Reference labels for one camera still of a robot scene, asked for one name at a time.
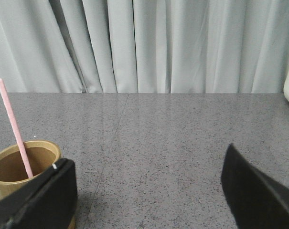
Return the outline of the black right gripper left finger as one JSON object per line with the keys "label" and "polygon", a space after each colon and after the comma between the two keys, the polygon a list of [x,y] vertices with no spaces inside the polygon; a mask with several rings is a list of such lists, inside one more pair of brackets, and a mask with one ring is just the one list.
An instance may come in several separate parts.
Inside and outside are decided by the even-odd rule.
{"label": "black right gripper left finger", "polygon": [[66,229],[76,205],[75,163],[61,158],[0,200],[0,229]]}

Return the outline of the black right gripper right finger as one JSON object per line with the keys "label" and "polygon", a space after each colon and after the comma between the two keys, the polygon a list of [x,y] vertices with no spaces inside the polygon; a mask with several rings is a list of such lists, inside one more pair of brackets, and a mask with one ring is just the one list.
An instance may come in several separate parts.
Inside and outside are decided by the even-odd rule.
{"label": "black right gripper right finger", "polygon": [[289,188],[251,165],[230,144],[221,184],[240,229],[289,229]]}

